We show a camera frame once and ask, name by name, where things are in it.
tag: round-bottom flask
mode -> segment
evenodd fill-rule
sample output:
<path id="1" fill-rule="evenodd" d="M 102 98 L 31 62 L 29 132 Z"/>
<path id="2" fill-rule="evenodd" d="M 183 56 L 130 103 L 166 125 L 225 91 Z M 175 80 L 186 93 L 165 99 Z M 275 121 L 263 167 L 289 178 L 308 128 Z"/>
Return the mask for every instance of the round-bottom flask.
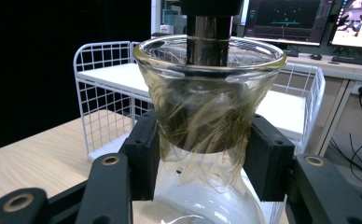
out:
<path id="1" fill-rule="evenodd" d="M 228 66 L 186 65 L 186 42 L 153 39 L 133 52 L 160 135 L 155 197 L 144 210 L 160 224 L 264 223 L 241 171 L 253 116 L 285 55 L 232 38 Z"/>

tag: black wall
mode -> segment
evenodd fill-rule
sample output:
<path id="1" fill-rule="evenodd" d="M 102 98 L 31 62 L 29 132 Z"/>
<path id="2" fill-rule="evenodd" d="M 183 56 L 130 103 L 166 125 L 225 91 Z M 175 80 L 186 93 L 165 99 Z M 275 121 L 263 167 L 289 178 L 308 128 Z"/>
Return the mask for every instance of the black wall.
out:
<path id="1" fill-rule="evenodd" d="M 79 117 L 86 43 L 150 38 L 150 0 L 0 1 L 0 147 Z"/>

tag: glass flask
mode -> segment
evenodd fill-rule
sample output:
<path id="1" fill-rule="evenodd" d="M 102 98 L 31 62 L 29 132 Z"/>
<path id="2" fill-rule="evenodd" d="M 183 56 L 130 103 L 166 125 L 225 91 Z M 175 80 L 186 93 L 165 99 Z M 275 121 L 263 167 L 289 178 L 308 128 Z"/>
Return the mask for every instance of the glass flask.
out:
<path id="1" fill-rule="evenodd" d="M 227 66 L 186 63 L 187 37 L 133 51 L 155 106 L 160 167 L 146 223 L 265 223 L 242 180 L 255 111 L 285 65 L 271 45 L 232 37 Z"/>

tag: white shelf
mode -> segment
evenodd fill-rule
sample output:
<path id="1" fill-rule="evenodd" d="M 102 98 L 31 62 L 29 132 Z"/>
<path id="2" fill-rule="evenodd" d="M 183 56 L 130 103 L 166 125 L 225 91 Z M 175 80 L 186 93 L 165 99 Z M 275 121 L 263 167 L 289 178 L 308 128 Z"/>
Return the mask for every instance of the white shelf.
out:
<path id="1" fill-rule="evenodd" d="M 306 99 L 278 91 L 268 91 L 257 114 L 290 139 L 302 139 Z"/>
<path id="2" fill-rule="evenodd" d="M 149 97 L 148 87 L 136 63 L 80 71 L 77 77 Z"/>

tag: wooden table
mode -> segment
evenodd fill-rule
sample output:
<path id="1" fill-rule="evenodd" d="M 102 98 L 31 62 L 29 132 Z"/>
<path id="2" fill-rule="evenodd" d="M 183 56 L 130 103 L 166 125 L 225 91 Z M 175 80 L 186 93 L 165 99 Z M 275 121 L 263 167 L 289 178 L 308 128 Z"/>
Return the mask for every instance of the wooden table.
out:
<path id="1" fill-rule="evenodd" d="M 82 123 L 75 119 L 0 148 L 0 198 L 16 189 L 41 188 L 52 197 L 86 180 L 91 170 Z M 144 206 L 134 202 L 134 223 Z M 286 224 L 283 213 L 280 223 Z"/>

